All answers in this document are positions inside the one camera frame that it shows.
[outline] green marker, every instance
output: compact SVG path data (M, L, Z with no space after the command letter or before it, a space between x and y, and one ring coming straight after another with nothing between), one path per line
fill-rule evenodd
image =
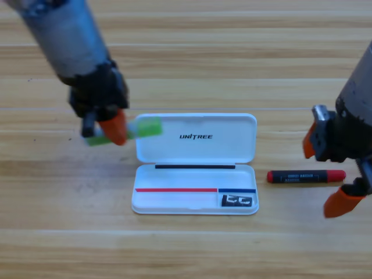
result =
M127 124L127 139L134 140L136 138L151 137L161 135L163 132L162 122L159 117L148 117L134 120ZM103 144L111 144L101 129L96 131L96 135L90 138L84 138L88 146L97 146Z

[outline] open case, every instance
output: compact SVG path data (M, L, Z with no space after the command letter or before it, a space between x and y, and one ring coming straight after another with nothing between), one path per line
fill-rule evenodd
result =
M132 209L140 214L254 214L257 121L247 113L159 113L163 133L139 138Z

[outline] pen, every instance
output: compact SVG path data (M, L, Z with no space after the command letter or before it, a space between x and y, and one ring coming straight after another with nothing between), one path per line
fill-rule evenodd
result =
M329 183L343 181L343 170L272 170L267 173L270 183Z

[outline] black stripe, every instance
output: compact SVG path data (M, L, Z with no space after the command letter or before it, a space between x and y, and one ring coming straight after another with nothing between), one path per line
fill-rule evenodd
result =
M156 164L156 169L234 169L234 165L223 164Z

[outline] metal cylinder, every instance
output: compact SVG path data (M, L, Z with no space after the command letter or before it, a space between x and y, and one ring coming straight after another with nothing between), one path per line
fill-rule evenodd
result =
M372 151L372 43L336 100L334 139L350 158Z
M59 77L85 76L108 51L85 0L11 1Z

